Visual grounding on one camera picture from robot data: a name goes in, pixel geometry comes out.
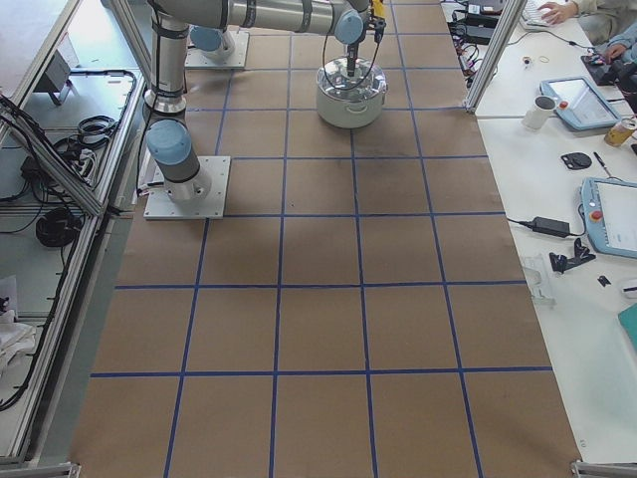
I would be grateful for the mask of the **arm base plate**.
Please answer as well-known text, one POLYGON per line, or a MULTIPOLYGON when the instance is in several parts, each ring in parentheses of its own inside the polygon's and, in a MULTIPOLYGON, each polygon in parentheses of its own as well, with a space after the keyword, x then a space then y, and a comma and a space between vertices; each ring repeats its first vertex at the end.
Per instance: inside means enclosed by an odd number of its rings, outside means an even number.
POLYGON ((243 31, 192 27, 185 67, 190 70, 243 70, 250 35, 243 31))
POLYGON ((221 219, 224 216, 231 157, 201 155, 198 159, 198 174, 183 183, 166 181, 160 168, 155 167, 153 181, 159 185, 147 189, 145 219, 221 219))

